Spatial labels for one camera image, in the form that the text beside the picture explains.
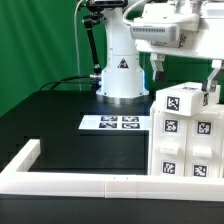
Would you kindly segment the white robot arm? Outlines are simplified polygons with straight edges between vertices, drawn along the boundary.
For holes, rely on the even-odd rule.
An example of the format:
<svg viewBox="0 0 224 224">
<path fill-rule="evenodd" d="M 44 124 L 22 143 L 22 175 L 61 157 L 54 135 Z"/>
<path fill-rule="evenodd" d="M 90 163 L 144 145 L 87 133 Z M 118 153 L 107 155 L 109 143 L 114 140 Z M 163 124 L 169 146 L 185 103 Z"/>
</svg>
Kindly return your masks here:
<svg viewBox="0 0 224 224">
<path fill-rule="evenodd" d="M 167 55 L 209 59 L 214 70 L 202 81 L 213 92 L 224 74 L 224 0 L 87 0 L 91 24 L 105 23 L 107 64 L 99 98 L 116 103 L 146 97 L 139 54 L 151 55 L 153 80 L 166 73 Z"/>
</svg>

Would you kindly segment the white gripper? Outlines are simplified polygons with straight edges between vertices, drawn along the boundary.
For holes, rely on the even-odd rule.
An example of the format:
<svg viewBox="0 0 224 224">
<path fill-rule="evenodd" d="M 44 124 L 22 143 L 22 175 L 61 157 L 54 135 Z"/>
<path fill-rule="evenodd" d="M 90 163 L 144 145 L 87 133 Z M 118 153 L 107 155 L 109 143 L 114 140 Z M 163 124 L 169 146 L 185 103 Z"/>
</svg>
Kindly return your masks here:
<svg viewBox="0 0 224 224">
<path fill-rule="evenodd" d="M 224 1 L 168 1 L 147 3 L 134 24 L 177 24 L 181 29 L 179 46 L 136 48 L 150 52 L 153 81 L 164 82 L 165 55 L 203 58 L 212 61 L 213 71 L 203 80 L 203 92 L 215 92 L 218 80 L 224 76 Z"/>
</svg>

